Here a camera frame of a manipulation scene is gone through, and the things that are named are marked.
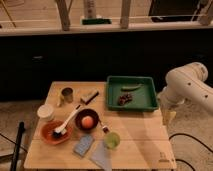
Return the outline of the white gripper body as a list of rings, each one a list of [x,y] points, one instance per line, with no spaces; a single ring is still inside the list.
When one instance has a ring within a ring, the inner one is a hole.
[[[185,102],[185,99],[181,95],[169,87],[164,87],[157,95],[157,98],[163,113],[169,112]]]

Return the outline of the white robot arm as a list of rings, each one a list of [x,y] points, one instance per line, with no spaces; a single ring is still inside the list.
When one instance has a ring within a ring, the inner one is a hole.
[[[200,62],[174,68],[166,74],[166,86],[158,94],[165,126],[176,116],[174,108],[183,104],[186,99],[213,114],[213,87],[205,84],[207,78],[207,67]]]

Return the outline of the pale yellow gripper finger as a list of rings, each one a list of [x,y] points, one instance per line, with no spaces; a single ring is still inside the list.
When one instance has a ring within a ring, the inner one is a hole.
[[[172,110],[164,110],[162,112],[162,115],[163,115],[163,124],[165,126],[169,125],[172,120],[175,118],[176,116],[176,112],[175,111],[172,111]]]

